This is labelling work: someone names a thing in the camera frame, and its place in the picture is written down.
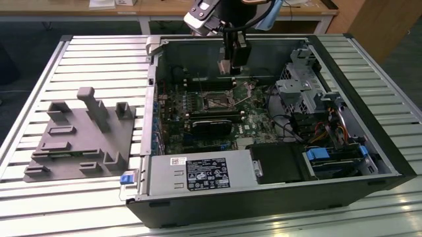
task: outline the black cable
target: black cable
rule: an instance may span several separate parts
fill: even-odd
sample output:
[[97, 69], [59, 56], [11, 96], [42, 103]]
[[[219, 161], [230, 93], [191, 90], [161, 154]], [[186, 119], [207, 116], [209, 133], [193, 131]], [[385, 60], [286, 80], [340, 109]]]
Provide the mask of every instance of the black cable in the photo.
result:
[[286, 3], [289, 6], [284, 6], [282, 7], [289, 7], [290, 8], [290, 21], [293, 21], [293, 8], [301, 8], [300, 6], [292, 6], [290, 3], [288, 1], [285, 1], [284, 3]]
[[235, 28], [226, 28], [225, 26], [219, 29], [223, 33], [233, 33], [233, 32], [238, 32], [238, 31], [245, 31], [246, 29], [251, 28], [254, 25], [258, 24], [258, 22], [261, 22], [266, 16], [269, 16], [273, 7], [276, 4], [276, 0], [272, 0], [272, 5], [269, 7], [269, 9], [266, 10], [266, 12], [261, 15], [261, 17], [258, 17], [254, 21], [251, 21], [250, 23], [247, 23], [245, 26], [239, 26]]
[[270, 107], [270, 98], [272, 98], [272, 94], [273, 94], [273, 91], [274, 91], [274, 87], [276, 87], [276, 85], [272, 86], [272, 88], [270, 88], [270, 90], [269, 90], [269, 93], [267, 93], [267, 95], [266, 95], [266, 111], [267, 111], [267, 113], [269, 113], [269, 117], [270, 117], [272, 120], [274, 121], [274, 124], [276, 124], [277, 126], [280, 126], [285, 131], [288, 131], [288, 132], [297, 138], [298, 142], [306, 143], [306, 141], [302, 139], [302, 137], [301, 137], [293, 130], [290, 130], [290, 129], [288, 129], [288, 128], [285, 127], [288, 124], [284, 126], [284, 125], [281, 125], [281, 124], [274, 120], [274, 118], [278, 117], [278, 116], [289, 116], [289, 115], [276, 115], [276, 116], [273, 117], [272, 114], [270, 114], [270, 109], [269, 109], [269, 107]]
[[177, 32], [182, 29], [183, 25], [185, 25], [185, 21], [182, 21], [182, 23], [181, 23], [178, 29], [175, 29], [174, 31], [171, 31], [174, 35], [175, 35]]

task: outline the blue tab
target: blue tab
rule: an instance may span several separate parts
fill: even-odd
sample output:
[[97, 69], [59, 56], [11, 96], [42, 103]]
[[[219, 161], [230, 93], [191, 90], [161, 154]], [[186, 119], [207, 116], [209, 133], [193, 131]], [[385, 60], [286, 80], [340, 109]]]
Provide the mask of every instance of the blue tab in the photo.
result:
[[366, 146], [360, 146], [360, 150], [361, 150], [364, 157], [366, 157], [369, 155], [369, 150], [368, 150]]
[[306, 156], [309, 157], [309, 160], [316, 159], [316, 157], [314, 157], [314, 154], [313, 154], [312, 150], [309, 150], [309, 151], [306, 152]]
[[326, 148], [313, 148], [308, 152], [309, 160], [330, 158]]
[[121, 184], [134, 184], [134, 174], [123, 174], [121, 176]]

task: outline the slotted metal surface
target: slotted metal surface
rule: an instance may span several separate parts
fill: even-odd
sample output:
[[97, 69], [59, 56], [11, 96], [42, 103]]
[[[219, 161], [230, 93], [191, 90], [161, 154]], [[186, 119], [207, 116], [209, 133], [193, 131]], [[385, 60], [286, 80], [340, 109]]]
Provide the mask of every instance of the slotted metal surface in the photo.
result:
[[[321, 36], [333, 58], [410, 162], [418, 177], [393, 190], [372, 194], [349, 207], [150, 230], [125, 206], [119, 177], [24, 183], [31, 159], [50, 117], [51, 100], [71, 108], [81, 85], [97, 89], [106, 106], [137, 106], [130, 168], [141, 162], [145, 86], [149, 64], [145, 36], [74, 37], [61, 43], [40, 78], [28, 116], [2, 147], [0, 236], [394, 236], [422, 231], [422, 125], [408, 98], [357, 46], [341, 35]], [[328, 73], [322, 73], [334, 88]]]

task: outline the power supply label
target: power supply label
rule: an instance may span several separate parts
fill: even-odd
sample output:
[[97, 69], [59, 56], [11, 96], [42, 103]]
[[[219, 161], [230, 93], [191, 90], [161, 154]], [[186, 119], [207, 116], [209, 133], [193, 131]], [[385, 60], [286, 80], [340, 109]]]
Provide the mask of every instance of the power supply label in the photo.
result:
[[186, 171], [190, 191], [230, 188], [226, 158], [187, 160]]

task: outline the barcode sticker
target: barcode sticker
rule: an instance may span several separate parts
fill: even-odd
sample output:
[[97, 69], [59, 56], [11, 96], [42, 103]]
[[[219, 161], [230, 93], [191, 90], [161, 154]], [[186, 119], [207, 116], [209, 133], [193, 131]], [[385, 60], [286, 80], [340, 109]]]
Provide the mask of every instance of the barcode sticker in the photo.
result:
[[170, 159], [170, 165], [186, 164], [186, 157], [173, 157]]

